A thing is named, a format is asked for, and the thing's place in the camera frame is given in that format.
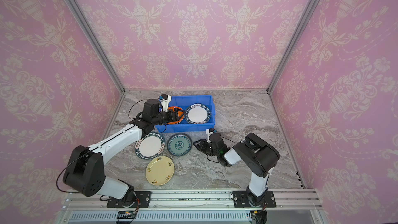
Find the orange plate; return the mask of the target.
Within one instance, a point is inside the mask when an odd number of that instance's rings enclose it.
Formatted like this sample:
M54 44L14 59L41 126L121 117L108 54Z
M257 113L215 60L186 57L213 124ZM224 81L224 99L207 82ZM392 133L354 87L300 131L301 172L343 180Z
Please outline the orange plate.
M185 116L185 111L178 106L170 106L168 108L168 112L173 114L173 118L171 122L168 122L167 124L179 124L182 122Z

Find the green rim plate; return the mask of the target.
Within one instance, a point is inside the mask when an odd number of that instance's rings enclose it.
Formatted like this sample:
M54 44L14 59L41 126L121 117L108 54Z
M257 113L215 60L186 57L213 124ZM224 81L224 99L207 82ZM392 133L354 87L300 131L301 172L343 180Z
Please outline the green rim plate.
M136 142L135 154L143 160L151 160L159 156L165 147L165 137L160 133L149 133L146 137Z
M204 104L192 104L186 109L184 118L189 124L208 123L211 118L211 111Z

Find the teal patterned plate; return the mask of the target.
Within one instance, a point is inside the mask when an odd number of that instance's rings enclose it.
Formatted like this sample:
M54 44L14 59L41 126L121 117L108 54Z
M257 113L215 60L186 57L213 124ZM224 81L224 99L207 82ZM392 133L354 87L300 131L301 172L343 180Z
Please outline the teal patterned plate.
M192 139L185 133L176 133L171 136L167 143L169 153L176 157L181 157L190 152Z

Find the cream floral plate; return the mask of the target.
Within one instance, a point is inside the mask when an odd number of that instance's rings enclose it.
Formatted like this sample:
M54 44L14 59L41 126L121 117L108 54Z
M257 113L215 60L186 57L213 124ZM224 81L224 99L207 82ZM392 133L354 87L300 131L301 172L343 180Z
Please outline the cream floral plate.
M147 166L146 179L154 186L161 186L171 180L175 166L171 158L160 156L154 158Z

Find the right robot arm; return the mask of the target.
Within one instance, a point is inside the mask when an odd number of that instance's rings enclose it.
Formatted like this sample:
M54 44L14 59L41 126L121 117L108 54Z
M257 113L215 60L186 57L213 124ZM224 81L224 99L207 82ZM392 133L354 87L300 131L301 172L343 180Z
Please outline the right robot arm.
M217 158L224 167L231 167L243 161L251 170L250 183L246 194L248 202L255 206L265 205L268 181L280 159L277 149L254 133L229 148L215 129L207 130L207 139L193 142L193 146L207 156Z

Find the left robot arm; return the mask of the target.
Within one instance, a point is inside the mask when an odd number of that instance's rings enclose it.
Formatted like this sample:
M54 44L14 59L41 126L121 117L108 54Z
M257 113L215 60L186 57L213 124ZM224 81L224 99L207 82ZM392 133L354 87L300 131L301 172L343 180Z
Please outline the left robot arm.
M143 111L119 132L88 147L79 145L74 148L59 179L74 192L86 197L106 196L118 200L123 207L133 206L138 202L134 187L121 180L107 177L104 166L116 154L145 138L155 126L182 120L185 111L171 109L170 102L171 97L165 94L158 100L146 100Z

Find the blue plastic bin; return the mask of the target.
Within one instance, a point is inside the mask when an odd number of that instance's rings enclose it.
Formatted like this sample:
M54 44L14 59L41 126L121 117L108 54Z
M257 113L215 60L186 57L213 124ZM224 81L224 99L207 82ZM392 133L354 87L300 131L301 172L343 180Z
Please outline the blue plastic bin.
M177 106L182 108L184 111L192 104L203 104L210 110L210 117L207 123L193 124L188 123L183 119L178 124L167 124L167 125L156 125L155 130L160 133L186 133L186 132L202 132L207 129L215 127L215 105L213 97L211 95L183 95L183 96L172 96L172 100L169 103L169 107Z

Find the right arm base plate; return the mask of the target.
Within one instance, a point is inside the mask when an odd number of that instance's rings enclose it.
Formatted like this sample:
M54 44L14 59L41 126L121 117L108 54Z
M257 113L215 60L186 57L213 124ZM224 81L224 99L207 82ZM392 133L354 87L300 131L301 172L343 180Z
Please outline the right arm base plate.
M272 191L266 191L261 196L257 197L249 191L233 191L231 199L234 202L235 208L275 208L277 206L275 196Z

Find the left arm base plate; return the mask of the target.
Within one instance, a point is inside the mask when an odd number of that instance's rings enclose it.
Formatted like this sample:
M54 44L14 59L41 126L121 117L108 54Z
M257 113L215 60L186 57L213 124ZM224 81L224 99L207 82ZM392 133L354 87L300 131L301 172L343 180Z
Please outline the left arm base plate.
M151 191L135 191L128 193L121 200L110 198L107 208L148 208L151 201Z

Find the aluminium front rail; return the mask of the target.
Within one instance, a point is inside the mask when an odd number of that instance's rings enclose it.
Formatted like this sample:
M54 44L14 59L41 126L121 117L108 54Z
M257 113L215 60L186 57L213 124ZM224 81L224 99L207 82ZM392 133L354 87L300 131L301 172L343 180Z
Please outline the aluminium front rail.
M98 196L70 194L57 224L326 224L313 189L274 189L259 206L244 190L166 189L137 191L131 208Z

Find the left aluminium corner post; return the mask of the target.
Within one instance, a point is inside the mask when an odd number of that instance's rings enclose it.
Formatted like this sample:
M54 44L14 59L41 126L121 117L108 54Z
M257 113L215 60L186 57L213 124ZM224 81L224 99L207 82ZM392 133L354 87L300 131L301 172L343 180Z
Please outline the left aluminium corner post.
M79 24L80 28L84 32L87 40L90 42L93 50L98 55L100 61L104 65L105 69L107 70L108 74L110 75L112 81L116 85L117 89L121 94L125 93L125 88L116 73L116 70L113 68L110 60L108 59L105 49L101 46L99 39L96 37L93 28L90 26L87 18L84 15L83 9L78 4L77 0L64 0L65 3L68 5L71 13L75 17L77 23Z

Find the aluminium corner post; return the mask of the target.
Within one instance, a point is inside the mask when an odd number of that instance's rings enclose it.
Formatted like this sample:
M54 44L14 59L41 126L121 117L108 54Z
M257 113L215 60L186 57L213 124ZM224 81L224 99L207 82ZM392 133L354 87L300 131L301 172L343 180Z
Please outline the aluminium corner post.
M77 23L79 24L80 28L84 32L87 40L90 42L93 50L98 55L100 61L104 65L105 69L107 70L108 74L110 75L112 81L116 85L117 89L121 94L125 93L125 88L116 73L116 70L113 68L110 60L108 59L105 49L101 46L99 39L96 37L93 28L90 26L87 18L84 15L83 9L78 4L77 0L64 0L65 3L68 5L71 13L75 17Z
M293 32L293 35L288 42L287 48L282 55L280 63L277 66L275 73L271 79L271 82L267 89L268 94L272 94L273 91L275 90L278 80L280 79L280 77L288 63L288 60L289 60L290 56L293 54L293 51L294 51L297 43L299 42L303 32L305 31L306 26L308 25L308 23L311 19L311 16L313 15L317 5L319 4L319 1L320 0L308 0L307 4L303 10L302 16L299 19L298 24Z

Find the right aluminium corner post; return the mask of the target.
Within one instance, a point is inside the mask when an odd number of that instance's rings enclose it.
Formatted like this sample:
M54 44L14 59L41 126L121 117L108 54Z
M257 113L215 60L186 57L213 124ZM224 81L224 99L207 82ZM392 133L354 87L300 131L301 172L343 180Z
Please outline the right aluminium corner post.
M303 32L305 31L306 26L308 25L308 23L311 19L311 16L313 15L317 5L319 4L319 1L320 0L308 0L307 4L303 10L302 16L299 19L298 24L293 32L293 35L288 42L287 48L282 55L280 63L277 66L275 73L271 79L271 82L267 89L268 94L272 94L273 91L275 90L278 80L280 79L280 77L288 63L288 60L289 60L290 56L293 54L293 51L294 51L297 43L299 42Z

